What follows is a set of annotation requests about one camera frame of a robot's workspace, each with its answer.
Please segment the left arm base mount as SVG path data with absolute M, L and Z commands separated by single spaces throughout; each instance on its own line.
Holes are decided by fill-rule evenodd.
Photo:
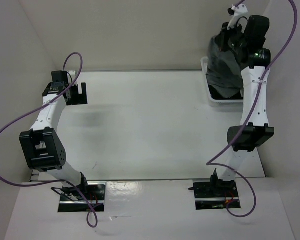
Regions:
M 86 189 L 82 190 L 83 195 L 96 212 L 105 211 L 106 186 L 105 181 L 88 181 Z M 51 190 L 59 195 L 59 213 L 85 213 L 90 210 L 85 199 L 75 189 L 51 187 Z

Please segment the grey skirt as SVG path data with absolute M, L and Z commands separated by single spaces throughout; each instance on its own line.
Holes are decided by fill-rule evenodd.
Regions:
M 208 85 L 213 86 L 225 98 L 230 98 L 237 93 L 241 93 L 242 96 L 244 86 L 241 69 L 231 51 L 220 51 L 215 36 L 210 39 L 207 57 Z

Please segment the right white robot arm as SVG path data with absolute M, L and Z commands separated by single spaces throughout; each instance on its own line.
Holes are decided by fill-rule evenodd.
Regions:
M 210 177 L 209 192 L 215 197 L 234 188 L 243 161 L 275 133 L 267 116 L 271 51 L 264 44 L 270 20 L 252 15 L 245 27 L 240 20 L 224 23 L 208 50 L 206 78 L 212 98 L 243 101 L 240 124 L 227 131 L 230 158 L 224 169 L 217 164 Z

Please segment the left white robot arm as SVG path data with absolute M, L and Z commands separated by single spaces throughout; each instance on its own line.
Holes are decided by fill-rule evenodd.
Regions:
M 57 70 L 42 93 L 43 108 L 30 130 L 21 132 L 19 141 L 26 163 L 31 170 L 62 180 L 61 191 L 70 200 L 88 197 L 90 188 L 84 174 L 67 162 L 64 145 L 57 135 L 63 110 L 67 106 L 88 103 L 85 83 L 73 83 L 76 72 Z

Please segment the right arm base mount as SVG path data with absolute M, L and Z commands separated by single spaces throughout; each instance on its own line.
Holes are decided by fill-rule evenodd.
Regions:
M 237 185 L 234 182 L 230 188 L 213 188 L 208 180 L 194 181 L 188 188 L 194 194 L 195 209 L 199 210 L 222 210 L 240 209 L 240 199 Z

